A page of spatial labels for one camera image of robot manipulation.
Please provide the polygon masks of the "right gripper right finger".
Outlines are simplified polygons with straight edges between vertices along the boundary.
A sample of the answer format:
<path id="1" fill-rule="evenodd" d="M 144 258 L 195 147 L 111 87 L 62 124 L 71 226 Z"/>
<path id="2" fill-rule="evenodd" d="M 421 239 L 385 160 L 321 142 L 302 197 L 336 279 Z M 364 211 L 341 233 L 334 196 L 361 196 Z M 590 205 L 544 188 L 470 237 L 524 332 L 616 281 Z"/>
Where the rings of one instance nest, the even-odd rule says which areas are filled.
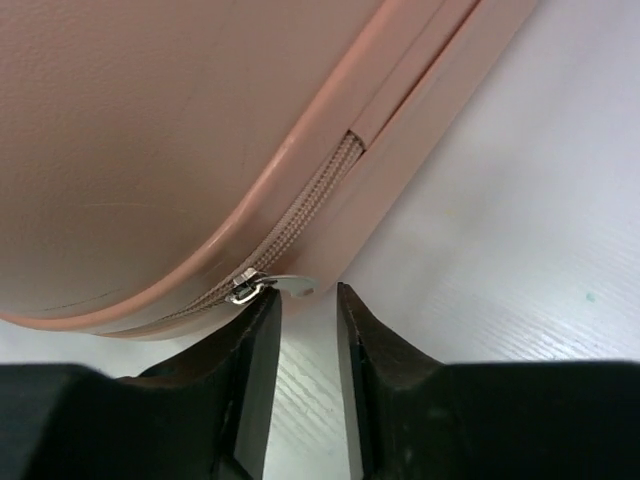
<path id="1" fill-rule="evenodd" d="M 354 479 L 635 479 L 639 366 L 446 364 L 337 287 L 337 343 Z"/>

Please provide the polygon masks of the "pink hard-shell suitcase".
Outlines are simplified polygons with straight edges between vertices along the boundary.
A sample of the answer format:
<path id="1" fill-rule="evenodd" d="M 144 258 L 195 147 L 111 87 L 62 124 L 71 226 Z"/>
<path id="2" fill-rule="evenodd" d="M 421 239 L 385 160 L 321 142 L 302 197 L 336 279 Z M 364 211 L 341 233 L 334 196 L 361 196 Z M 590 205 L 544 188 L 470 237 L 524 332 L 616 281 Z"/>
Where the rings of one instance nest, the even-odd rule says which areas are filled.
<path id="1" fill-rule="evenodd" d="M 171 338 L 345 271 L 532 1 L 5 1 L 1 317 Z"/>

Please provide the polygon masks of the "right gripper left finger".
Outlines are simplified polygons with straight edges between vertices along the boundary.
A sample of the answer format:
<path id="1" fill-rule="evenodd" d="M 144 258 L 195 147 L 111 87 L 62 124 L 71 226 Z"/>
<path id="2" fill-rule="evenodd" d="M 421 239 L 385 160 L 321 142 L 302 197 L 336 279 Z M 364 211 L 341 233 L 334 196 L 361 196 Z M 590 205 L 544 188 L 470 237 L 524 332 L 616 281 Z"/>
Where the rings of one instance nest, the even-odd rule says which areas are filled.
<path id="1" fill-rule="evenodd" d="M 1 369 L 5 479 L 259 479 L 281 342 L 268 290 L 136 377 L 73 364 Z"/>

